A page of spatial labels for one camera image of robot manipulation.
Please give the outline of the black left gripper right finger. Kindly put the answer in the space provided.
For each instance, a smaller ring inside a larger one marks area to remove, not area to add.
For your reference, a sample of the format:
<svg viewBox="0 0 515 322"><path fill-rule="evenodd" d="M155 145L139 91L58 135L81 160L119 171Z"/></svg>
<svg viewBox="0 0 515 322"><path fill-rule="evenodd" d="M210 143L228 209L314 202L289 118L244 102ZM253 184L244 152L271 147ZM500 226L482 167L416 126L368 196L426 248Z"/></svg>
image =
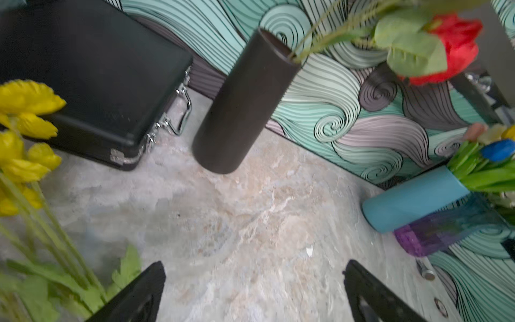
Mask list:
<svg viewBox="0 0 515 322"><path fill-rule="evenodd" d="M355 321L425 320L358 261L350 260L343 275L347 299Z"/></svg>

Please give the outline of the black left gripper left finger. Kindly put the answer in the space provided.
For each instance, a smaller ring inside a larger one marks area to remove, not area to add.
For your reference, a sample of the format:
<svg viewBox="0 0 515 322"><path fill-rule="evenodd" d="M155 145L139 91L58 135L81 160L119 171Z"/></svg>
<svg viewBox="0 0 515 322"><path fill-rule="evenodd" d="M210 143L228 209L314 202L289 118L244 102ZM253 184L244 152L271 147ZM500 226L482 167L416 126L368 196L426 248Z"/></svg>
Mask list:
<svg viewBox="0 0 515 322"><path fill-rule="evenodd" d="M149 265L87 322L155 322L165 282L166 273L162 262Z"/></svg>

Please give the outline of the black cylindrical vase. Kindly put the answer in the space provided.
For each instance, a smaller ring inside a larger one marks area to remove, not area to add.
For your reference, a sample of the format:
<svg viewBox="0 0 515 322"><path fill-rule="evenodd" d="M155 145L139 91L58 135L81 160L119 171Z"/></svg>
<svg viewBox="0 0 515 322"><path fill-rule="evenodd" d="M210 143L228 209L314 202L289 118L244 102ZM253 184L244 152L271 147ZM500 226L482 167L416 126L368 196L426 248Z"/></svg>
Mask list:
<svg viewBox="0 0 515 322"><path fill-rule="evenodd" d="M194 137L203 168L230 174L240 166L300 71L291 52L272 33L253 33Z"/></svg>

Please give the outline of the yellow flower bunch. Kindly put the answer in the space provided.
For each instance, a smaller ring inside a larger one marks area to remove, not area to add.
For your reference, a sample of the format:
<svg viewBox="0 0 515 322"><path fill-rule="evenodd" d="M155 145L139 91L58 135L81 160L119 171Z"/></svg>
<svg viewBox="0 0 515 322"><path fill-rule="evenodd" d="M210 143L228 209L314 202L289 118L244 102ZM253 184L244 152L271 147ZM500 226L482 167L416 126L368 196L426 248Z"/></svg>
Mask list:
<svg viewBox="0 0 515 322"><path fill-rule="evenodd" d="M84 320L115 298L142 272L137 248L129 245L107 288L80 284L53 264L8 260L1 273L2 321L59 321L62 311Z"/></svg>

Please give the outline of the teal ceramic vase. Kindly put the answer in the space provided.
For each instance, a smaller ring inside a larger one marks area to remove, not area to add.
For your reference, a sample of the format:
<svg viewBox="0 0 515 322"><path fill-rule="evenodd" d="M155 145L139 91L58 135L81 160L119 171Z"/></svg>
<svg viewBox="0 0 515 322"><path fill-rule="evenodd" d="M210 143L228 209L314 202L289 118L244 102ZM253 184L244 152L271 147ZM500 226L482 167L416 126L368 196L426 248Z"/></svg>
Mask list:
<svg viewBox="0 0 515 322"><path fill-rule="evenodd" d="M470 194L446 167L440 166L362 203L367 222L390 233Z"/></svg>

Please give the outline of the yellow ranunculus stem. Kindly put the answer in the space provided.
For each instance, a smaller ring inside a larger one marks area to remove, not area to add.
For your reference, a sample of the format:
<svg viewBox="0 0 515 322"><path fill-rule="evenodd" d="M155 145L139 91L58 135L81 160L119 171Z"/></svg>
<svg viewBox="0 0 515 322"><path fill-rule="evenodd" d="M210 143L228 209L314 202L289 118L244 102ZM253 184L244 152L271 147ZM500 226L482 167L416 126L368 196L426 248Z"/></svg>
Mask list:
<svg viewBox="0 0 515 322"><path fill-rule="evenodd" d="M62 158L46 143L58 129L44 116L67 102L44 83L11 80L1 84L1 202L6 215L20 214L29 229L81 288L79 297L93 292L107 301L104 287L88 267L52 213L39 185Z"/></svg>

